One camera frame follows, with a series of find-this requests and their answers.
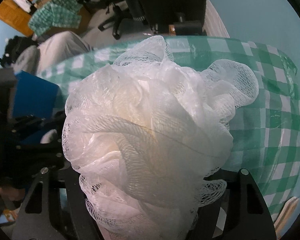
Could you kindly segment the blue cardboard box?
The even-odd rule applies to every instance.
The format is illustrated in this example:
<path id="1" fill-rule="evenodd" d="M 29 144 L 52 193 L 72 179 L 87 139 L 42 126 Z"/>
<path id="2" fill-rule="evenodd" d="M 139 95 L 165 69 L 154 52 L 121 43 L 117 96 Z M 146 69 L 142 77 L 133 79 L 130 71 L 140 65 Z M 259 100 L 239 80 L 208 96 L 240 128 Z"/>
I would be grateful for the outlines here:
<path id="1" fill-rule="evenodd" d="M 25 71 L 15 78 L 10 105 L 13 140 L 18 145 L 39 143 L 49 130 L 44 126 L 52 119 L 59 87 Z"/>

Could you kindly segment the black backpack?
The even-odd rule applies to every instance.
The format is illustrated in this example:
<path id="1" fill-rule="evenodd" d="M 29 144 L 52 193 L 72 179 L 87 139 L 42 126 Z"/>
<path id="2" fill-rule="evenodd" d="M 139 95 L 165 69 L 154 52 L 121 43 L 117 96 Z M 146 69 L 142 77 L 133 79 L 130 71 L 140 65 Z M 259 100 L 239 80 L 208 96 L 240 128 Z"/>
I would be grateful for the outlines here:
<path id="1" fill-rule="evenodd" d="M 7 67 L 15 63 L 21 53 L 30 46 L 38 46 L 38 43 L 31 37 L 15 36 L 10 38 L 2 56 L 1 66 Z"/>

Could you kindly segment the wooden wardrobe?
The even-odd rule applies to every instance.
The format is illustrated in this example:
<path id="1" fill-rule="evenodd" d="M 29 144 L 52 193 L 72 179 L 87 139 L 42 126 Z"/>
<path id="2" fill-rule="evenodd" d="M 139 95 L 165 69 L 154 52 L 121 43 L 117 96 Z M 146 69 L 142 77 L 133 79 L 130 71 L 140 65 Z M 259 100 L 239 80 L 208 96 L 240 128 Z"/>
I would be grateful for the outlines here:
<path id="1" fill-rule="evenodd" d="M 23 35 L 31 36 L 33 31 L 29 28 L 28 22 L 36 10 L 36 3 L 39 0 L 26 1 L 29 3 L 29 9 L 23 9 L 14 0 L 3 0 L 0 3 L 0 20 Z"/>

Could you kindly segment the black office chair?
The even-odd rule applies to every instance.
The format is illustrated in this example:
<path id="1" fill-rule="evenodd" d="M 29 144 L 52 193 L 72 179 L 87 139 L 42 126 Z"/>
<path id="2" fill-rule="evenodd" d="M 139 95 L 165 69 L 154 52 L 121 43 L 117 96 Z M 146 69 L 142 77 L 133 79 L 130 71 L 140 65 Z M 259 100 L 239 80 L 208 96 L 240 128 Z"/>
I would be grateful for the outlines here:
<path id="1" fill-rule="evenodd" d="M 131 19 L 146 24 L 146 15 L 139 0 L 77 0 L 77 2 L 85 4 L 91 10 L 106 9 L 107 13 L 112 8 L 113 16 L 100 23 L 98 29 L 104 31 L 105 26 L 112 23 L 112 35 L 116 40 L 121 38 L 119 27 L 122 20 Z"/>

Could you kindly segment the white mesh bath loofah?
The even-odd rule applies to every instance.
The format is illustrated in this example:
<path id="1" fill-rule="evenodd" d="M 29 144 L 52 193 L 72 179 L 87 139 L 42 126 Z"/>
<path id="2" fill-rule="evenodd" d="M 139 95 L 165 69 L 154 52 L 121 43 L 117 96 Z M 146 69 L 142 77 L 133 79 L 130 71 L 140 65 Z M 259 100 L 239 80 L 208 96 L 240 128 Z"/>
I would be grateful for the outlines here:
<path id="1" fill-rule="evenodd" d="M 230 155 L 236 109 L 257 96 L 247 65 L 179 66 L 162 36 L 86 77 L 66 100 L 62 144 L 91 217 L 115 237 L 184 239 L 225 192 L 206 178 Z"/>

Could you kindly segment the grey covered bed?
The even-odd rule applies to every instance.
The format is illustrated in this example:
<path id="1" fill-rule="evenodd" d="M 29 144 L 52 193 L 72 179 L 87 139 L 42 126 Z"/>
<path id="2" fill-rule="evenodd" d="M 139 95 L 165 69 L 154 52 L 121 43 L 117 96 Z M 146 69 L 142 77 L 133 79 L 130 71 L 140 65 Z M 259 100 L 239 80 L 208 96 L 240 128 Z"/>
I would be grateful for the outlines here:
<path id="1" fill-rule="evenodd" d="M 71 31 L 57 33 L 38 46 L 26 48 L 11 66 L 15 74 L 25 71 L 37 75 L 49 67 L 77 55 L 92 51 L 92 47 Z"/>

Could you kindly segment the green white checkered tablecloth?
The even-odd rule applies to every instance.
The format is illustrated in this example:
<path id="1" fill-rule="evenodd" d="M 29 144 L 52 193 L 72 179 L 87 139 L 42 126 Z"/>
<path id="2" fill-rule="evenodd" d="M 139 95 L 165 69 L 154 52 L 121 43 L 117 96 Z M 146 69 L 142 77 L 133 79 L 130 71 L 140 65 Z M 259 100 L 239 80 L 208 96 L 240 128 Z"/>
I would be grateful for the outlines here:
<path id="1" fill-rule="evenodd" d="M 254 72 L 258 96 L 253 103 L 236 109 L 229 121 L 233 146 L 220 169 L 249 170 L 272 219 L 277 218 L 296 185 L 300 170 L 300 96 L 294 81 L 296 67 L 277 49 L 250 42 L 206 37 L 164 40 L 179 66 L 201 72 L 216 60 L 227 59 L 245 64 Z M 77 55 L 47 68 L 39 77 L 59 85 L 62 98 L 58 99 L 56 108 L 65 111 L 69 94 L 82 80 L 112 64 L 137 44 Z"/>

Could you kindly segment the black device on wooden box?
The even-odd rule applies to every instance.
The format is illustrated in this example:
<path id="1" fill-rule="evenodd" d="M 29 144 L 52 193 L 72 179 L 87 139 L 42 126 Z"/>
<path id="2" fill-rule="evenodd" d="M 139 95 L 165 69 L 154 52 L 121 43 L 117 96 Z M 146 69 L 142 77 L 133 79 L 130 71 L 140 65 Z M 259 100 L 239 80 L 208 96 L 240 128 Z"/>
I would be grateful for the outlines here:
<path id="1" fill-rule="evenodd" d="M 168 33 L 175 36 L 205 36 L 206 32 L 199 20 L 187 21 L 183 13 L 178 13 L 178 22 L 170 24 Z"/>

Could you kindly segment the large black cabinet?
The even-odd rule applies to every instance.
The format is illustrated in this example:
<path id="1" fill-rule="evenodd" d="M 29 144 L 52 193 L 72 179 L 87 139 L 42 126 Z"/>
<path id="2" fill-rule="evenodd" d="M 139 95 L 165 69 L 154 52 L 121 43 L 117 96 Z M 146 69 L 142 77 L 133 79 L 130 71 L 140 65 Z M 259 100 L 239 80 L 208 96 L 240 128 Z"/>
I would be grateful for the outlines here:
<path id="1" fill-rule="evenodd" d="M 146 20 L 155 34 L 169 34 L 169 25 L 178 22 L 178 13 L 187 21 L 205 21 L 206 0 L 139 0 Z"/>

